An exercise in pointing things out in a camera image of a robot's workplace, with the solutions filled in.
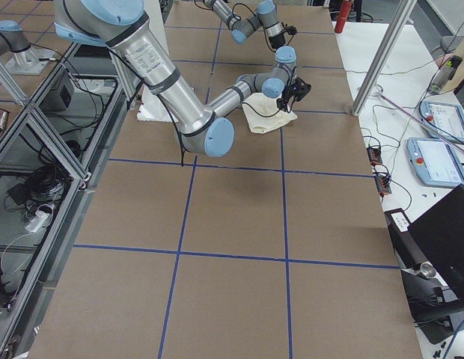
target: blue cable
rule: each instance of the blue cable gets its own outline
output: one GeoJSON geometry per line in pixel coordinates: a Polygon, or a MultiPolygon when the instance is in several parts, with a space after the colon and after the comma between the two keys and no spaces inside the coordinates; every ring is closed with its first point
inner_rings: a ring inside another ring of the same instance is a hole
{"type": "Polygon", "coordinates": [[[458,332],[462,329],[462,326],[464,325],[464,319],[462,320],[462,322],[460,323],[460,325],[458,325],[458,328],[455,330],[455,333],[454,335],[452,336],[451,338],[451,341],[450,341],[450,344],[448,344],[448,347],[447,347],[447,351],[443,354],[443,358],[442,359],[445,359],[448,355],[448,352],[450,351],[451,349],[451,346],[453,345],[454,341],[455,341],[455,338],[457,338],[457,334],[458,332]]]}

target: robotic manipulator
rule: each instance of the robotic manipulator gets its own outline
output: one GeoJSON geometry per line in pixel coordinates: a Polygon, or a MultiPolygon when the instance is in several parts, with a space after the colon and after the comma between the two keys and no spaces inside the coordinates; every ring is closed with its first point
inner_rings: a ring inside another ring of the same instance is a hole
{"type": "Polygon", "coordinates": [[[239,44],[263,26],[275,52],[268,73],[240,76],[235,85],[208,105],[194,91],[149,29],[143,0],[55,0],[55,27],[60,37],[77,43],[107,46],[142,77],[151,93],[160,96],[177,118],[184,150],[220,157],[232,147],[234,131],[225,118],[252,93],[262,92],[286,111],[291,98],[300,101],[311,89],[296,76],[296,54],[285,46],[284,34],[295,34],[277,17],[273,0],[262,1],[252,16],[241,20],[222,0],[202,0],[232,30],[239,44]]]}

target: black screen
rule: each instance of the black screen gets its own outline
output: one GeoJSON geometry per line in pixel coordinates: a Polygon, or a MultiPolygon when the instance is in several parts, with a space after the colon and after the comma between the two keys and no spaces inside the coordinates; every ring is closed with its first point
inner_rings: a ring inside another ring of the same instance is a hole
{"type": "Polygon", "coordinates": [[[464,297],[464,185],[458,185],[409,226],[438,273],[464,297]]]}

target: white cloth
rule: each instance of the white cloth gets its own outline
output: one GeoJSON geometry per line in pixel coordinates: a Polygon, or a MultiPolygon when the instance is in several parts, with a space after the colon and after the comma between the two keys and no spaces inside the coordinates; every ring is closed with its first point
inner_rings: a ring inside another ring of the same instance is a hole
{"type": "Polygon", "coordinates": [[[248,127],[253,133],[267,133],[287,125],[291,120],[295,120],[297,116],[293,113],[279,111],[276,115],[270,116],[277,112],[277,102],[275,99],[270,99],[263,93],[253,93],[245,101],[252,106],[255,111],[263,116],[254,112],[249,106],[242,104],[242,108],[247,117],[248,127]]]}

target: table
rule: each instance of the table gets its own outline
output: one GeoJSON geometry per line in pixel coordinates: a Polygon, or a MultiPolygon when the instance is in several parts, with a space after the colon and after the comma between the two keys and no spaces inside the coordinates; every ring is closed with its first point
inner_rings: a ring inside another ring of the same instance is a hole
{"type": "MultiPolygon", "coordinates": [[[[256,135],[238,109],[231,152],[182,168],[171,125],[129,114],[30,358],[420,358],[328,11],[279,13],[299,119],[256,135]]],[[[193,3],[166,34],[205,102],[273,63],[193,3]]]]}
{"type": "MultiPolygon", "coordinates": [[[[358,93],[358,88],[361,86],[365,76],[364,73],[360,72],[367,71],[370,66],[386,28],[386,24],[348,22],[344,32],[337,34],[338,46],[341,51],[344,68],[348,71],[347,79],[353,97],[358,93]]],[[[383,86],[384,94],[397,104],[414,108],[423,96],[424,90],[428,86],[432,76],[436,73],[437,66],[418,36],[417,31],[412,25],[406,25],[382,73],[402,73],[416,67],[420,68],[404,74],[381,75],[377,83],[383,86]]],[[[427,97],[427,100],[458,104],[457,98],[452,93],[427,97]]],[[[414,221],[433,206],[433,204],[443,198],[450,189],[423,186],[409,164],[405,144],[406,139],[410,137],[428,137],[424,130],[416,123],[407,125],[408,119],[406,116],[398,111],[392,111],[387,108],[375,107],[377,116],[377,121],[375,121],[373,118],[373,107],[375,105],[390,106],[381,99],[371,96],[359,116],[362,134],[369,135],[371,132],[382,144],[397,145],[396,141],[377,132],[376,124],[378,123],[378,129],[381,133],[394,138],[403,136],[404,141],[397,152],[395,166],[393,166],[394,154],[396,152],[394,149],[384,148],[382,159],[390,170],[394,169],[392,178],[406,187],[412,194],[412,205],[406,211],[406,214],[411,221],[414,221]]],[[[415,111],[415,116],[419,117],[418,111],[415,111]]],[[[400,207],[406,208],[409,198],[405,191],[393,183],[391,184],[391,190],[392,194],[384,198],[382,203],[383,210],[387,211],[400,207]]],[[[441,349],[443,351],[439,345],[430,345],[420,330],[417,331],[417,334],[421,341],[424,358],[431,358],[435,350],[441,349]]],[[[453,349],[449,353],[449,357],[452,358],[453,355],[464,355],[464,331],[460,332],[453,349]]]]}

